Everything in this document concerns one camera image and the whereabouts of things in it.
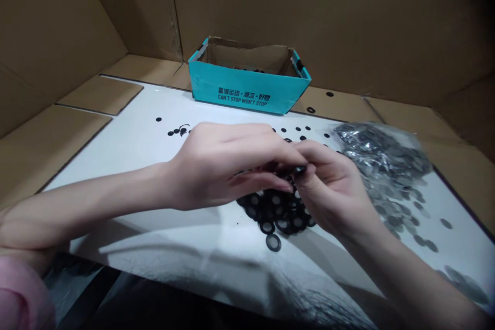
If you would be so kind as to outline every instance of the brown cardboard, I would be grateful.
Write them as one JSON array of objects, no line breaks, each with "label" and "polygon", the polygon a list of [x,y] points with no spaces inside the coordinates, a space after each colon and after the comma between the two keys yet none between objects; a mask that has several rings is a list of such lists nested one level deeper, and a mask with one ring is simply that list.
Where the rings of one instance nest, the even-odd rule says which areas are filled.
[{"label": "brown cardboard", "polygon": [[495,235],[495,166],[475,147],[422,140],[430,161]]},{"label": "brown cardboard", "polygon": [[495,163],[495,75],[448,96],[434,109]]},{"label": "brown cardboard", "polygon": [[175,0],[184,58],[208,35],[297,50],[312,86],[432,106],[495,69],[484,0]]},{"label": "brown cardboard", "polygon": [[94,76],[58,101],[59,104],[117,115],[143,89],[141,85]]},{"label": "brown cardboard", "polygon": [[132,54],[182,62],[173,0],[100,0]]},{"label": "brown cardboard", "polygon": [[463,143],[455,131],[431,108],[365,98],[385,124],[443,141]]},{"label": "brown cardboard", "polygon": [[41,190],[109,121],[50,106],[0,140],[0,208]]},{"label": "brown cardboard", "polygon": [[98,0],[0,0],[0,9],[0,64],[50,103],[126,54]]},{"label": "brown cardboard", "polygon": [[180,66],[180,62],[129,54],[104,70],[102,74],[143,83],[167,85],[167,81]]},{"label": "brown cardboard", "polygon": [[0,64],[0,138],[50,105],[50,101]]},{"label": "brown cardboard", "polygon": [[297,76],[290,61],[293,50],[282,45],[253,45],[209,37],[200,61],[228,68],[256,69],[275,75]]},{"label": "brown cardboard", "polygon": [[291,111],[341,121],[381,122],[359,95],[313,87],[306,89]]},{"label": "brown cardboard", "polygon": [[167,81],[167,86],[174,89],[192,91],[189,65],[184,63],[172,78]]}]

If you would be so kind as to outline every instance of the right hand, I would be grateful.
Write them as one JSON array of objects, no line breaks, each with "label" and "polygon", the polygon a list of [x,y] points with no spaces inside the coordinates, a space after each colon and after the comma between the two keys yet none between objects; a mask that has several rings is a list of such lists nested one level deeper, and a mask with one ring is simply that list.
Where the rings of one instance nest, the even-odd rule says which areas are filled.
[{"label": "right hand", "polygon": [[306,171],[295,177],[295,185],[320,227],[350,240],[385,228],[350,159],[311,140],[294,146],[309,162]]}]

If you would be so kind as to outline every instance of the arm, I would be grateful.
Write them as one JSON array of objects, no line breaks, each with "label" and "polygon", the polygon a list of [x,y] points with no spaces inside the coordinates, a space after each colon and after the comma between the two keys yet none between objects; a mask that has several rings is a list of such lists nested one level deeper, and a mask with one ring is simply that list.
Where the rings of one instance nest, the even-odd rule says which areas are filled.
[{"label": "arm", "polygon": [[2,210],[0,253],[49,249],[99,221],[134,212],[223,205],[265,188],[292,191],[270,172],[234,176],[269,161],[307,164],[269,125],[201,123],[169,162],[42,192]]},{"label": "arm", "polygon": [[386,229],[352,161],[313,141],[295,147],[311,163],[295,179],[311,215],[339,239],[407,323],[418,329],[489,323],[483,310]]}]

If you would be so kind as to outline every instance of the forearm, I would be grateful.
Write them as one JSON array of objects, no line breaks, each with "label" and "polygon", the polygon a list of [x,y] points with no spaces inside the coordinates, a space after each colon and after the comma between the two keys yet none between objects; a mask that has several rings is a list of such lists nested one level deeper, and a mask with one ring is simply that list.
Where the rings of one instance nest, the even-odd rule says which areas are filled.
[{"label": "forearm", "polygon": [[414,328],[483,328],[488,316],[384,227],[342,243]]},{"label": "forearm", "polygon": [[157,205],[151,192],[163,166],[81,181],[22,200],[0,212],[0,247],[46,249],[82,236],[101,220],[167,207]]}]

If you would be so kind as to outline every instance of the left hand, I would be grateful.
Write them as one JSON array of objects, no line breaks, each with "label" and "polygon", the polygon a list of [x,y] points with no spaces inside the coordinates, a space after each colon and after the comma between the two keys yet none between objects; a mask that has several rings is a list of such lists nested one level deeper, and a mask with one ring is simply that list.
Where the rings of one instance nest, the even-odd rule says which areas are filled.
[{"label": "left hand", "polygon": [[200,123],[169,162],[159,164],[158,200],[179,210],[224,205],[263,189],[292,192],[274,173],[252,170],[275,161],[305,166],[307,160],[267,124]]}]

